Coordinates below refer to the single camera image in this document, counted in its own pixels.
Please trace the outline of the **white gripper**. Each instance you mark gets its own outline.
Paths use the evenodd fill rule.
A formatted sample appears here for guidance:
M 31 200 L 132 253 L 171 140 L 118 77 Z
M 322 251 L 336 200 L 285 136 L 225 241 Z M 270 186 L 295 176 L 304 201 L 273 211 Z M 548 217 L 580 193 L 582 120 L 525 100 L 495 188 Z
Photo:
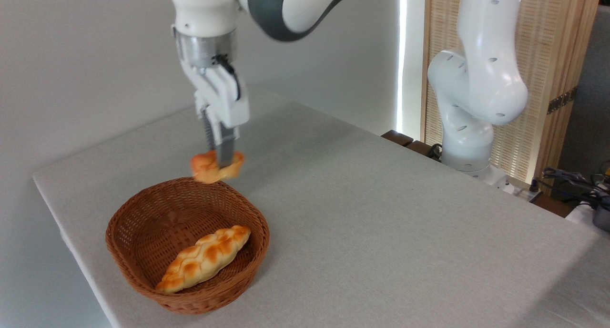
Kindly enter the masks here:
M 234 144 L 238 138 L 235 127 L 250 119 L 250 103 L 244 81 L 231 67 L 216 64 L 199 69 L 181 61 L 181 68 L 195 88 L 200 120 L 203 122 L 205 140 L 209 150 L 216 150 L 218 167 L 224 169 L 233 163 Z M 211 121 L 216 124 L 215 137 Z

